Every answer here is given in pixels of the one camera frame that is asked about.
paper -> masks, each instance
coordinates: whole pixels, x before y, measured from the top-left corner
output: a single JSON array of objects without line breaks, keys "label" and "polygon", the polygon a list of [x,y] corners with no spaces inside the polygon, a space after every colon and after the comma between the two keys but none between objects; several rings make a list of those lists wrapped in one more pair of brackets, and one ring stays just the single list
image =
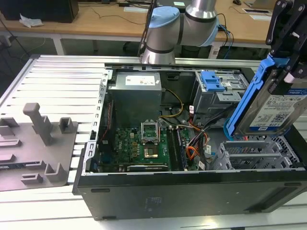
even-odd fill
[{"label": "paper", "polygon": [[184,2],[174,1],[175,6],[185,6]]},{"label": "paper", "polygon": [[262,16],[262,15],[250,15],[250,17],[252,17],[252,19],[254,20],[261,20],[261,21],[270,21],[271,20],[271,16]]},{"label": "paper", "polygon": [[23,17],[21,14],[20,14],[20,18],[21,19],[19,20],[19,22],[29,28],[31,28],[32,26],[44,25],[42,23],[42,20],[40,19],[26,18],[26,17]]}]

black computer case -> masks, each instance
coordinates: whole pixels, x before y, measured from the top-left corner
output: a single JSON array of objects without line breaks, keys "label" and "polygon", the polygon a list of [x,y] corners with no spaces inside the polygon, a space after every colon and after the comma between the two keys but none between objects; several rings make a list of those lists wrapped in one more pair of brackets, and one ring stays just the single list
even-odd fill
[{"label": "black computer case", "polygon": [[[285,135],[307,164],[307,143],[294,126]],[[95,220],[192,217],[272,212],[307,191],[306,171],[82,176],[73,193]]]},{"label": "black computer case", "polygon": [[19,20],[20,14],[31,19],[71,23],[78,14],[77,0],[0,0],[6,20]]}]

wooden desk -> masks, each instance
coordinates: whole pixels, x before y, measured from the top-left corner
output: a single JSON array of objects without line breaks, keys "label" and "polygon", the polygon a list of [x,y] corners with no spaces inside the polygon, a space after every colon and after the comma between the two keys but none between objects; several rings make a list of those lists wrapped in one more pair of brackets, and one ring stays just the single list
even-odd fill
[{"label": "wooden desk", "polygon": [[[249,14],[240,14],[234,9],[229,9],[229,6],[232,5],[232,0],[217,0],[215,8],[218,13],[223,13],[226,16],[227,28],[235,36],[233,46],[266,47],[264,41],[270,23],[253,20]],[[110,15],[118,15],[135,23],[145,23],[146,13],[125,12],[124,8],[118,5],[85,6],[86,4],[80,4],[79,13],[73,23],[43,22],[43,26],[27,28],[18,21],[7,21],[3,16],[2,20],[15,36],[52,38],[59,55],[65,54],[61,44],[63,38],[112,41],[140,40],[144,30],[143,24],[134,24]],[[243,12],[242,8],[245,5],[235,5],[234,7]],[[98,14],[108,17],[99,18]],[[219,20],[221,24],[224,24],[224,18],[221,15],[219,15]],[[10,35],[2,25],[0,25],[0,35]],[[219,32],[213,43],[210,58],[216,58],[218,50],[225,40],[225,34]]]}]

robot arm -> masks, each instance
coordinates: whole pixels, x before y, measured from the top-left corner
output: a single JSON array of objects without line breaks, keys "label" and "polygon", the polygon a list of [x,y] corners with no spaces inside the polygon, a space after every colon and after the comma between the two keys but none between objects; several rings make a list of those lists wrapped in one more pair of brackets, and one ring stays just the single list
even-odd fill
[{"label": "robot arm", "polygon": [[175,7],[153,10],[149,25],[144,64],[174,64],[175,45],[208,46],[218,32],[214,9],[216,0],[193,0],[180,14]]}]

power cable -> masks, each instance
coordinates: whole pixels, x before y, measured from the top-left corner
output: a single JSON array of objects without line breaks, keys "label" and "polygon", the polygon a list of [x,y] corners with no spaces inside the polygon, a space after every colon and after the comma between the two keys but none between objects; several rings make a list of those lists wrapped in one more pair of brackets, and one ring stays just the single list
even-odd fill
[{"label": "power cable", "polygon": [[4,24],[4,22],[2,21],[2,19],[0,18],[0,22],[2,23],[2,25],[4,26],[4,28],[11,34],[12,37],[15,38],[16,42],[20,45],[20,47],[24,50],[24,52],[27,54],[28,57],[30,57],[30,55],[28,54],[28,52],[26,51],[26,49],[20,44],[20,42],[17,40],[17,37],[15,37],[12,32],[6,27],[6,25]]}]

